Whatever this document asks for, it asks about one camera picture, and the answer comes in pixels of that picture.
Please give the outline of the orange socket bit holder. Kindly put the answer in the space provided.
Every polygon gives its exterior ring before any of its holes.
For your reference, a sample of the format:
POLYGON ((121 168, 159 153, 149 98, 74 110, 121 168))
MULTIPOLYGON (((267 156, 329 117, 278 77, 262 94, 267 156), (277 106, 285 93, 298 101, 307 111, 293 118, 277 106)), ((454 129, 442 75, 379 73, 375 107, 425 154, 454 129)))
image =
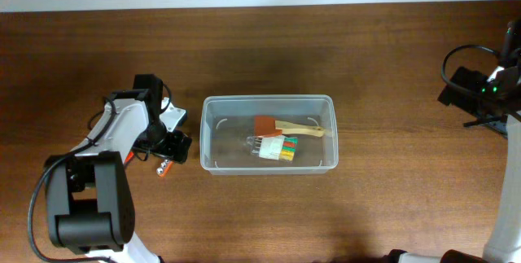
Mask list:
POLYGON ((160 166, 156 169, 156 173, 159 177, 164 177, 173 165, 172 160, 163 160, 160 166))

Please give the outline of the red handled pliers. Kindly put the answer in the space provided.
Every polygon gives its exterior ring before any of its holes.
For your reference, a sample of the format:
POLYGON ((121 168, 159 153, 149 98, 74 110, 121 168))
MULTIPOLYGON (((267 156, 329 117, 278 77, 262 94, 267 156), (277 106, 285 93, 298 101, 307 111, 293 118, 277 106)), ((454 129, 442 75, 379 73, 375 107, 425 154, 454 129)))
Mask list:
POLYGON ((131 152, 127 155, 127 157, 125 158, 125 161, 124 161, 124 163, 123 163, 123 165, 124 165, 125 168, 129 165, 129 163, 133 160, 133 158, 134 158, 134 153, 131 151, 131 152))

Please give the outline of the wooden handled brown spatula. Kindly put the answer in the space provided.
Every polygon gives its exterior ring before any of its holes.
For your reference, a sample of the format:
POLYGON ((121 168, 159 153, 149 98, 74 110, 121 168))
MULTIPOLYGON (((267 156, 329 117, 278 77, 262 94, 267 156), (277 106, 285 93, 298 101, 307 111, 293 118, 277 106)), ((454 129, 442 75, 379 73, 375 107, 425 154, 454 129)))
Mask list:
POLYGON ((271 138, 279 135, 301 134, 322 137, 325 130, 320 126, 298 125, 287 121, 278 121, 272 116, 256 116, 253 133, 256 137, 271 138))

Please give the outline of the clear box of wall plugs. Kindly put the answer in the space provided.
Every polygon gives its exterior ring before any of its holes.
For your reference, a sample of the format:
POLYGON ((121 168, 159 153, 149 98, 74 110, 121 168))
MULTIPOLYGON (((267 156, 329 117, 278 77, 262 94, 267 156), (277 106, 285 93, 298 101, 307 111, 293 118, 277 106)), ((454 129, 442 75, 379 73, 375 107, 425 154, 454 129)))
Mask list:
POLYGON ((251 136, 247 138, 247 144, 251 147, 251 153, 266 160, 281 160, 292 162, 296 155, 298 145, 297 137, 278 135, 275 137, 251 136))

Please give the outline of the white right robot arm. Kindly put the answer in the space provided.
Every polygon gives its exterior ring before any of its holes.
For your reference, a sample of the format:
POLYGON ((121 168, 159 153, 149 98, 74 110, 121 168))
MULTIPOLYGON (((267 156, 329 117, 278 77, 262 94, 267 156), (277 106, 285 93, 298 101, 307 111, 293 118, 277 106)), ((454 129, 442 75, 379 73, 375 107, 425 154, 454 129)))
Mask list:
POLYGON ((442 62, 445 88, 438 101, 453 105, 475 119, 465 128, 484 126, 507 140, 507 161, 495 226, 481 256, 448 250, 442 256, 424 256, 394 249, 384 259, 397 263, 519 262, 520 261, 520 20, 508 23, 501 50, 480 45, 452 49, 442 62), (484 50, 497 59, 490 75, 459 67, 451 76, 446 65, 462 50, 484 50))

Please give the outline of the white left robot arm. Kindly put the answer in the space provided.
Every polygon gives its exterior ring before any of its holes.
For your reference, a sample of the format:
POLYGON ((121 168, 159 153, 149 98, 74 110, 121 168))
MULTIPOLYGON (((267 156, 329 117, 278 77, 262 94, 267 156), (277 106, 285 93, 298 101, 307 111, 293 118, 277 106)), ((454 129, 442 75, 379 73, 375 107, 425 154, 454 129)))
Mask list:
POLYGON ((186 111, 153 74, 138 74, 130 90, 111 93, 98 122, 70 152, 50 156, 36 189, 46 194, 51 243, 74 262, 161 262, 135 232, 125 167, 142 153, 162 159, 160 174, 186 161, 192 140, 178 126, 186 111))

